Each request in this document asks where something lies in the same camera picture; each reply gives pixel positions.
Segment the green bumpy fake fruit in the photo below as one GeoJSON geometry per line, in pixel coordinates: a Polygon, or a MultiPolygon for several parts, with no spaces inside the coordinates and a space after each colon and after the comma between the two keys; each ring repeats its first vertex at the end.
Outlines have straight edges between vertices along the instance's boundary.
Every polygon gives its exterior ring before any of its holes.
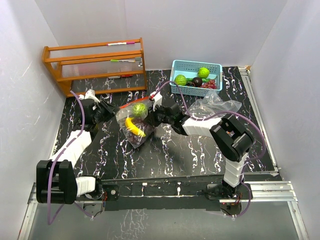
{"type": "Polygon", "coordinates": [[[206,79],[210,74],[210,70],[207,69],[206,67],[201,67],[198,70],[198,77],[201,79],[206,79]]]}

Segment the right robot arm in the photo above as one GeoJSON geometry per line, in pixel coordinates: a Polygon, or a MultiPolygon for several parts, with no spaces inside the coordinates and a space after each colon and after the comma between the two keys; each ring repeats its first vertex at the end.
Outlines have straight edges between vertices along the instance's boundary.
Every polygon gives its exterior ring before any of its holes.
{"type": "Polygon", "coordinates": [[[169,124],[180,135],[213,139],[226,160],[221,184],[223,194],[230,199],[240,194],[245,161],[254,139],[233,114],[223,112],[221,117],[201,120],[183,113],[179,106],[173,103],[150,107],[144,121],[152,127],[169,124]]]}

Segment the zip bag red seal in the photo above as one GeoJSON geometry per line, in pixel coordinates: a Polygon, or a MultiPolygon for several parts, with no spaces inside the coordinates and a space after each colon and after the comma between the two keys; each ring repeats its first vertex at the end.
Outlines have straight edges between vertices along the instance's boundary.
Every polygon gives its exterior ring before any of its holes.
{"type": "Polygon", "coordinates": [[[188,108],[188,112],[193,117],[205,119],[224,111],[238,112],[241,107],[241,102],[236,100],[223,101],[216,91],[209,90],[203,98],[197,99],[188,108]]]}

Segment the dark purple fake grapes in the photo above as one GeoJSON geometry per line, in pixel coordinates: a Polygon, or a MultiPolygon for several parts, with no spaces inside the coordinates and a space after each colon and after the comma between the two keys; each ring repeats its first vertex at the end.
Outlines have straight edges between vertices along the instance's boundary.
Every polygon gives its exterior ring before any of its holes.
{"type": "Polygon", "coordinates": [[[125,136],[134,148],[141,146],[154,130],[155,128],[142,118],[127,117],[124,121],[125,136]]]}

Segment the green fake chili pepper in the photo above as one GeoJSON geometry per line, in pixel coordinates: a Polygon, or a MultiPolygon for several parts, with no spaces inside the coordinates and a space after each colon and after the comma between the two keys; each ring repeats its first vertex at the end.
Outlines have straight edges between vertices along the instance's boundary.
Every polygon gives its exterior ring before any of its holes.
{"type": "MultiPolygon", "coordinates": [[[[192,82],[193,79],[192,79],[192,78],[186,78],[186,81],[189,83],[189,82],[192,82]]],[[[211,79],[211,78],[202,78],[202,82],[203,82],[203,83],[208,83],[209,81],[214,81],[214,79],[211,79]]]]}

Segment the light blue plastic basket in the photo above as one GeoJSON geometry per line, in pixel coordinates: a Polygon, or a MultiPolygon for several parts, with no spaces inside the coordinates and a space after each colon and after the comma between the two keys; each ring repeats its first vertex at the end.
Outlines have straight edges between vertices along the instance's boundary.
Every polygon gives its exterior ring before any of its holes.
{"type": "MultiPolygon", "coordinates": [[[[215,91],[219,93],[223,89],[223,67],[221,64],[187,61],[187,60],[174,60],[172,63],[170,80],[174,81],[178,75],[183,75],[187,79],[198,77],[200,68],[209,70],[207,79],[214,80],[215,91]]],[[[180,86],[181,92],[184,95],[204,97],[209,89],[195,86],[180,86]]]]}

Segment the zip bag with grapes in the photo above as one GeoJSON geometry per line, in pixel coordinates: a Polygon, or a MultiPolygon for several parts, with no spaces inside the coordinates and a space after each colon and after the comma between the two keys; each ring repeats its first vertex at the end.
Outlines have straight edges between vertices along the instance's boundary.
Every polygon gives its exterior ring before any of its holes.
{"type": "Polygon", "coordinates": [[[141,146],[155,130],[155,127],[145,122],[151,106],[149,97],[143,97],[121,106],[115,115],[125,138],[135,149],[141,146]]]}

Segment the green bumpy fruit bag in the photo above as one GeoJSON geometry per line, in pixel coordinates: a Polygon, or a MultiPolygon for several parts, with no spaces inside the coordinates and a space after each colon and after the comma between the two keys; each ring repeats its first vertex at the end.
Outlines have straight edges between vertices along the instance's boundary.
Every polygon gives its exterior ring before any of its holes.
{"type": "Polygon", "coordinates": [[[133,114],[138,117],[143,117],[148,113],[148,108],[144,103],[136,103],[132,108],[133,114]]]}

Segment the dark red fake fruit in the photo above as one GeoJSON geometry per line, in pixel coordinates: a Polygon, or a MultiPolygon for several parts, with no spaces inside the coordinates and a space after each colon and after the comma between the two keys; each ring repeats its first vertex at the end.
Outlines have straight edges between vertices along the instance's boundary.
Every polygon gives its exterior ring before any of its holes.
{"type": "Polygon", "coordinates": [[[194,77],[192,79],[192,85],[196,88],[200,88],[203,84],[203,80],[200,77],[194,77]]]}

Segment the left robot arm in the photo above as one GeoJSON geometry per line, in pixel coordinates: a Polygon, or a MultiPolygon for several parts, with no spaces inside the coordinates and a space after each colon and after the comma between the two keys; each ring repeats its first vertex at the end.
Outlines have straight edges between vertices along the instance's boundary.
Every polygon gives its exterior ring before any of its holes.
{"type": "Polygon", "coordinates": [[[95,176],[75,176],[74,168],[85,149],[96,137],[99,124],[111,120],[119,112],[105,100],[83,99],[73,130],[62,147],[48,160],[36,166],[36,199],[39,203],[73,204],[77,197],[87,194],[97,200],[103,187],[95,176]]]}

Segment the yellow fake banana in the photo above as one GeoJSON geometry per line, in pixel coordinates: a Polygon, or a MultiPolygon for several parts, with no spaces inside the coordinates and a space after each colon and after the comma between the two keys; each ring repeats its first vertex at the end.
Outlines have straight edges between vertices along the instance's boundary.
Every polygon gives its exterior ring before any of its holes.
{"type": "Polygon", "coordinates": [[[132,117],[127,117],[125,119],[124,124],[125,124],[126,130],[131,132],[135,136],[146,137],[145,132],[143,130],[139,129],[136,125],[134,125],[132,120],[133,120],[132,117]]]}

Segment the red fake grape bunch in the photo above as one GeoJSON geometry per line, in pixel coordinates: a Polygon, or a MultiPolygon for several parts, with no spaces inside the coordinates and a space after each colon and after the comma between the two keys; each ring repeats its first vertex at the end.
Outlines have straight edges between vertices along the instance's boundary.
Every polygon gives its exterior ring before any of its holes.
{"type": "Polygon", "coordinates": [[[205,82],[201,85],[202,88],[205,89],[217,89],[216,81],[214,79],[210,79],[208,82],[205,82]]]}

